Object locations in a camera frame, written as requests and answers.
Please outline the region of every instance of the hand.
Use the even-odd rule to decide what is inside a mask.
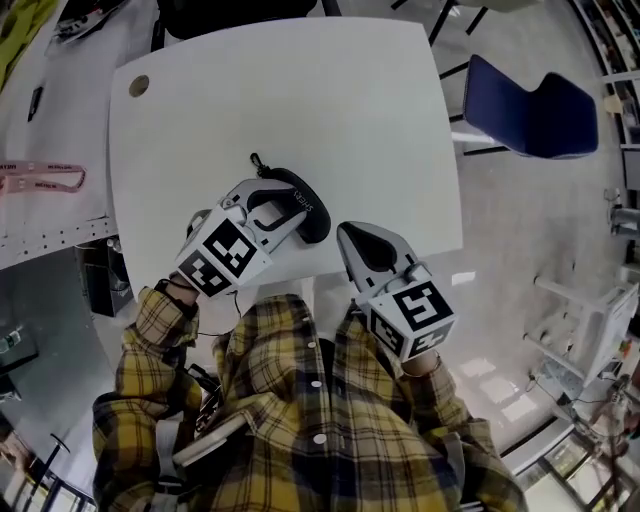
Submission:
[[[402,363],[402,370],[410,377],[422,377],[431,373],[440,364],[440,356],[435,350],[427,350],[423,355]]]
[[[182,277],[182,274],[178,272],[174,272],[169,276],[165,293],[174,299],[182,301],[187,306],[193,306],[198,299],[198,295],[200,295],[200,292],[193,288],[191,284]]]

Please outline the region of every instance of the blue chair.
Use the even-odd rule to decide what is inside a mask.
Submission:
[[[514,151],[538,158],[580,158],[598,149],[593,98],[557,73],[549,73],[535,91],[527,91],[478,55],[440,75],[468,68],[463,113],[467,121],[504,146],[465,155]]]

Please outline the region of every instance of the white desk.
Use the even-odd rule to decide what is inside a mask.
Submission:
[[[142,74],[150,85],[134,98]],[[289,237],[252,285],[343,271],[344,220],[396,231],[420,256],[462,247],[448,114],[419,24],[273,21],[165,48],[116,72],[109,137],[135,292],[174,270],[195,211],[255,177],[254,151],[307,181],[333,229],[314,247]]]

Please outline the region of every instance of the plaid shirt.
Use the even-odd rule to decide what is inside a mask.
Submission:
[[[193,439],[200,389],[186,374],[198,313],[151,289],[124,334],[116,390],[94,404],[94,490],[100,509],[143,510],[158,479],[156,421],[184,412],[176,450]],[[212,428],[242,414],[248,428],[193,466],[183,499],[193,510],[459,510],[482,501],[522,511],[485,420],[456,398],[445,369],[403,374],[351,312],[337,332],[327,388],[320,344],[305,303],[271,297],[219,338],[222,402]],[[442,437],[457,432],[464,489]]]

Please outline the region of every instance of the pink lanyard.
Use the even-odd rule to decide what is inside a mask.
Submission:
[[[53,181],[32,178],[29,174],[72,174],[79,173],[80,179],[75,185],[64,185]],[[45,162],[25,162],[7,160],[0,162],[0,195],[40,190],[43,192],[69,192],[80,190],[87,171],[80,165],[53,164]]]

